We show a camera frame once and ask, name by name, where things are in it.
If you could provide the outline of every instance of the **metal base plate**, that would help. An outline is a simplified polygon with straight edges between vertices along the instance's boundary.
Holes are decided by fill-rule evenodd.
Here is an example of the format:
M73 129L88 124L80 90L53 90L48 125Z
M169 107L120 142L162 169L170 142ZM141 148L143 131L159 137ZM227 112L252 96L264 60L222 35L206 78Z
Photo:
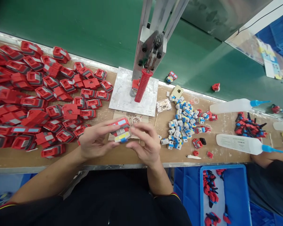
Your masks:
M150 78L140 103L130 96L132 71L119 67L109 108L154 117L158 91L158 79Z

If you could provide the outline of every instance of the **hand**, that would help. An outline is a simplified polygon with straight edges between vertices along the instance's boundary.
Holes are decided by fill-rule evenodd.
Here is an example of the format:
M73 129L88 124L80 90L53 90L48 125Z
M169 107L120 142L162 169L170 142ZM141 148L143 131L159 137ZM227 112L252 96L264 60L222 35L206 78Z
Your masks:
M126 147L133 149L140 160L149 167L160 162L160 139L154 126L149 123L139 122L131 127L131 133L145 142L145 146L142 147L137 141L132 141Z
M96 124L91 127L87 127L84 130L83 135L79 137L79 142L81 144L81 156L85 160L93 159L97 157L104 156L110 149L115 148L120 145L111 141L107 144L103 143L105 135L107 133L116 131L119 129L119 125L109 126L119 121L122 118L112 119L106 122Z

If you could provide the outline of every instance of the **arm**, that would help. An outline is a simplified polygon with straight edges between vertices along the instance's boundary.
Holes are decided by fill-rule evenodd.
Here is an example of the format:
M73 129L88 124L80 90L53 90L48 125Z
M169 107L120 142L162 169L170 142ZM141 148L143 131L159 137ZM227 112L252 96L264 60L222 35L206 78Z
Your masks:
M154 126L148 123L137 123L131 128L132 134L139 137L145 146L133 141L126 145L133 149L137 156L146 164L150 190L155 195L170 195L173 192L172 184L160 161L160 139Z
M251 159L263 168L267 168L274 160L280 160L283 162L283 153L278 152L262 152L259 155L251 155Z
M11 197L10 202L26 203L61 193L87 160L101 157L119 145L102 143L107 133L119 129L119 126L109 126L117 120L86 128L79 138L81 146L34 176Z

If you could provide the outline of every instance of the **person's right hand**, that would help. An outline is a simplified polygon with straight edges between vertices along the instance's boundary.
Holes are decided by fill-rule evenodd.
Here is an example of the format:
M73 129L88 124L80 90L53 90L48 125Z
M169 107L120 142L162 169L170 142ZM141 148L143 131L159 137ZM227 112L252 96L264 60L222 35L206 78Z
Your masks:
M147 166L151 167L160 162L160 139L154 126L149 123L139 122L131 127L131 133L145 142L145 146L141 146L137 141L132 141L126 144L126 147L133 149L140 160Z

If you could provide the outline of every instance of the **person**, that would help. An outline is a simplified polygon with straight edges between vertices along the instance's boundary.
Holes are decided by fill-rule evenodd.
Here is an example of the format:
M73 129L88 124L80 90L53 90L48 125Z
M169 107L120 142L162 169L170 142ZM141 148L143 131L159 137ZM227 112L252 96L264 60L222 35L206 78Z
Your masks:
M191 225L160 160L160 139L148 123L131 127L145 146L126 144L147 165L146 171L90 171L66 199L59 196L87 160L119 145L103 144L106 134L119 129L110 125L118 120L86 128L78 148L30 179L0 207L0 225Z
M283 217L283 153L262 152L251 159L255 164L246 165L250 201Z

